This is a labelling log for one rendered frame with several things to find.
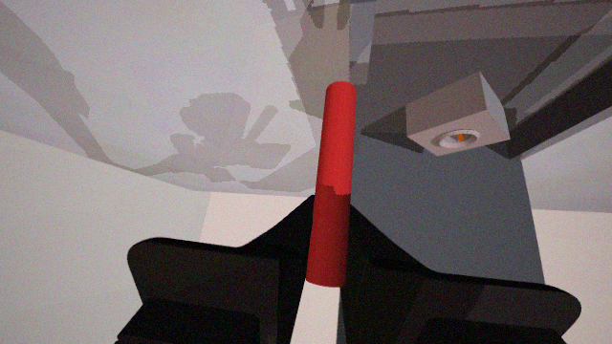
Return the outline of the brown block with round hole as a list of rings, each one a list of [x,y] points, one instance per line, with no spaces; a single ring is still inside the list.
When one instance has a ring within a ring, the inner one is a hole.
[[[406,136],[436,156],[511,139],[503,104],[479,71],[405,110]]]

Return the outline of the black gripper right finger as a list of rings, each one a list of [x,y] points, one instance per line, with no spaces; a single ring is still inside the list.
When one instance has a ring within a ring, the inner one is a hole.
[[[436,317],[552,329],[560,337],[580,301],[551,285],[440,273],[418,262],[350,204],[346,344],[414,344]]]

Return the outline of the red peg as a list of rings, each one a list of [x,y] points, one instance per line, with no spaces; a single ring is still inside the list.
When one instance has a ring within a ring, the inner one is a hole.
[[[346,284],[356,100],[349,82],[326,89],[306,281],[328,288]]]

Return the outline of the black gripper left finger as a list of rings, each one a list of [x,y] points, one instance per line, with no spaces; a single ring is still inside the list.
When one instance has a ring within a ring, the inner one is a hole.
[[[142,303],[156,297],[250,312],[260,344],[290,344],[303,291],[315,195],[240,247],[148,238],[128,250]]]

